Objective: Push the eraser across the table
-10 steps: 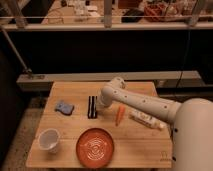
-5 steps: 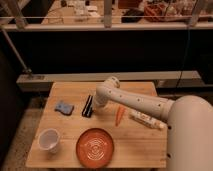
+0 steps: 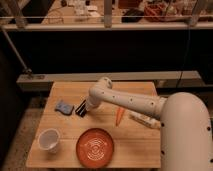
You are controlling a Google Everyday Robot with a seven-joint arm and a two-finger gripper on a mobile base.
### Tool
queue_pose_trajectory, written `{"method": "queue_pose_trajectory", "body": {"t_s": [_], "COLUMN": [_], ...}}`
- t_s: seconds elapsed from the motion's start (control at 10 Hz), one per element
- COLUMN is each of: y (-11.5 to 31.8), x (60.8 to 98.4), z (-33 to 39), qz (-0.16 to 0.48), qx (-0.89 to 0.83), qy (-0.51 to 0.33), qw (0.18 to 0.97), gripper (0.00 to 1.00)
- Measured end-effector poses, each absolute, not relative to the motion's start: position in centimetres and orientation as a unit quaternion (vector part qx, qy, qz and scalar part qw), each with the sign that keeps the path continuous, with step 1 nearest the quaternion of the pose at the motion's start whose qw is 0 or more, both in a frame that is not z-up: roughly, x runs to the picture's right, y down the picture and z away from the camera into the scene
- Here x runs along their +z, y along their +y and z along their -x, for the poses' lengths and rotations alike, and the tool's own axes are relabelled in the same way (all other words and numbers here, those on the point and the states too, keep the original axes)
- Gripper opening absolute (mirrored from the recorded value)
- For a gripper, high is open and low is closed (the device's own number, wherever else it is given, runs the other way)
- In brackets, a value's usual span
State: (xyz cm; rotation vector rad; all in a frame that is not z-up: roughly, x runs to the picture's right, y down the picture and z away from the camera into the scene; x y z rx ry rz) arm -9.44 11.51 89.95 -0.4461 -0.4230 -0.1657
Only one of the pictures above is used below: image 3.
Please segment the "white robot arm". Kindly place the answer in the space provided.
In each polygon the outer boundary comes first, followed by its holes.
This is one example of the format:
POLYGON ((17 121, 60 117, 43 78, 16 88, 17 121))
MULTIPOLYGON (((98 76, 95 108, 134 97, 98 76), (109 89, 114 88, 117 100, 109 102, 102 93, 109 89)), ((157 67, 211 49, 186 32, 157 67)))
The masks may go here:
POLYGON ((213 171, 213 134, 204 102, 191 93, 178 92, 168 98, 134 94, 112 89, 112 81, 102 77, 86 98, 86 110, 102 101, 159 120, 161 171, 213 171))

